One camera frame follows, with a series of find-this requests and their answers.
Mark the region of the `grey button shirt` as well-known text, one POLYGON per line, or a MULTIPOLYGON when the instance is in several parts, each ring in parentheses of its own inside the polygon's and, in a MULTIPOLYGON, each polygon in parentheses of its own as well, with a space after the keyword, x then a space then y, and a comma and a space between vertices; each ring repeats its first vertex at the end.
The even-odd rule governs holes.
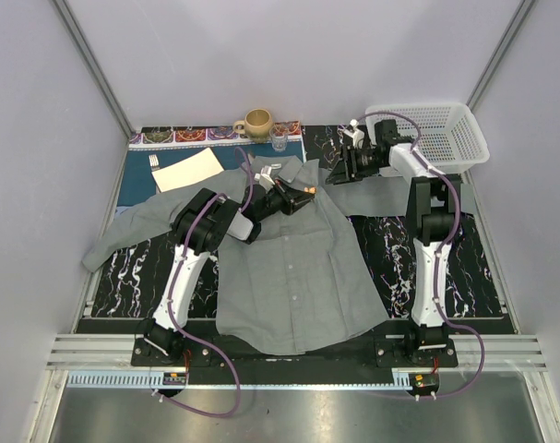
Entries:
POLYGON ((318 161, 256 157, 288 186, 316 189, 293 215, 276 213, 255 242, 226 237, 218 250, 217 330, 261 353, 291 355, 366 333, 388 314, 363 259, 350 217, 374 216, 375 182, 329 188, 318 161))

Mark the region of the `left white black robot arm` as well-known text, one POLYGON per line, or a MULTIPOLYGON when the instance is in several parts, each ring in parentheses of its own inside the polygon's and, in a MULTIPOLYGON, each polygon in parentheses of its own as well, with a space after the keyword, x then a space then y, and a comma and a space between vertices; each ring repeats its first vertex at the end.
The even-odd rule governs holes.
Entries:
POLYGON ((142 339, 160 363, 174 365, 182 358, 181 330, 198 277, 222 241, 230 236, 250 245, 258 238, 263 220, 278 212, 293 215, 315 196, 312 186, 298 190, 280 179, 274 179, 269 189, 249 186, 243 203, 206 188, 197 192, 172 224, 176 244, 164 294, 152 317, 141 323, 142 339))

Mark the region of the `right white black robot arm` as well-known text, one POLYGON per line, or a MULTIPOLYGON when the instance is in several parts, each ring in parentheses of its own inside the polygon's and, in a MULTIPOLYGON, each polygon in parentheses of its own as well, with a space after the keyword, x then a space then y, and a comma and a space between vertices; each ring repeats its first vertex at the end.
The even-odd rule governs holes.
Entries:
POLYGON ((405 222, 416 256, 415 298, 399 352, 412 365, 428 366, 451 355, 446 275, 460 225, 460 179, 443 173, 423 156, 420 135, 401 135, 397 121, 404 118, 389 113, 376 122, 374 141, 357 120, 351 120, 342 131, 339 160, 327 183, 358 182, 389 166, 409 184, 405 222))

